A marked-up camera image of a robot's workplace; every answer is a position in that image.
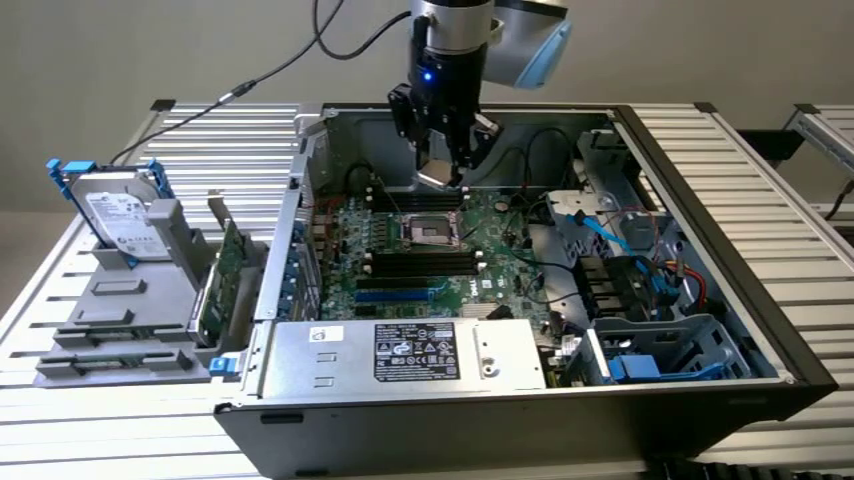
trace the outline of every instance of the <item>white sticker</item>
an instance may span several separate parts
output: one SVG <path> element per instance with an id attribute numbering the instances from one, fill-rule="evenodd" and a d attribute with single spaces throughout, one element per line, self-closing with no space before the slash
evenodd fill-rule
<path id="1" fill-rule="evenodd" d="M 311 327 L 308 330 L 310 342 L 340 342 L 344 340 L 344 327 L 335 325 L 330 327 Z"/>
<path id="2" fill-rule="evenodd" d="M 116 248 L 140 260 L 166 260 L 170 252 L 145 220 L 145 205 L 127 193 L 88 193 L 85 201 Z"/>

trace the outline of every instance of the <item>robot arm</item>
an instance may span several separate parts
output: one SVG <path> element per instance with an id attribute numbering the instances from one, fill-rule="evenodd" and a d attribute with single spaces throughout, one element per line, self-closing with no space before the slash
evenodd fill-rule
<path id="1" fill-rule="evenodd" d="M 554 70 L 568 37 L 559 3 L 412 0 L 410 83 L 395 87 L 388 102 L 419 170 L 431 159 L 431 133 L 444 137 L 451 185 L 460 168 L 478 168 L 502 133 L 480 113 L 482 81 L 536 88 Z"/>

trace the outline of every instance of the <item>black ram slot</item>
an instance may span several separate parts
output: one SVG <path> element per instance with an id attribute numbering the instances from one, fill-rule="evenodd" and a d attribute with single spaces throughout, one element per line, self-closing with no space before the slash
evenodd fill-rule
<path id="1" fill-rule="evenodd" d="M 375 212 L 450 212 L 463 203 L 458 193 L 384 193 L 374 194 L 372 210 Z"/>
<path id="2" fill-rule="evenodd" d="M 474 253 L 374 254 L 374 277 L 451 277 L 478 274 Z"/>
<path id="3" fill-rule="evenodd" d="M 434 282 L 428 278 L 363 278 L 356 280 L 356 289 L 411 289 L 411 288 L 430 288 L 434 286 Z"/>

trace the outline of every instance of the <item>blue ram slot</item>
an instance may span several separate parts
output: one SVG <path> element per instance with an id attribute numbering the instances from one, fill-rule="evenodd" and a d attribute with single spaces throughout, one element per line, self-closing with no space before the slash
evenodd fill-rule
<path id="1" fill-rule="evenodd" d="M 426 302 L 430 300 L 430 289 L 395 290 L 386 292 L 356 292 L 356 303 L 368 302 Z"/>

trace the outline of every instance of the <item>gray wall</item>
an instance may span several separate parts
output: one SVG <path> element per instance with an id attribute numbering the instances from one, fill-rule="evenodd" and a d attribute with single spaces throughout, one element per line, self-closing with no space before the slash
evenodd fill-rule
<path id="1" fill-rule="evenodd" d="M 407 4 L 350 0 L 330 43 L 351 47 L 376 19 Z M 105 160 L 152 99 L 208 101 L 266 71 L 310 37 L 308 6 L 308 0 L 3 0 L 0 208 L 67 209 L 45 159 Z M 854 103 L 850 0 L 577 0 L 570 14 L 575 30 L 552 82 L 532 93 L 490 86 L 486 100 L 705 100 L 737 126 L 767 127 L 782 124 L 794 102 Z M 355 61 L 310 53 L 251 100 L 382 101 L 404 77 L 404 62 L 398 26 Z M 809 160 L 787 175 L 818 200 L 843 182 L 833 167 L 817 170 Z"/>

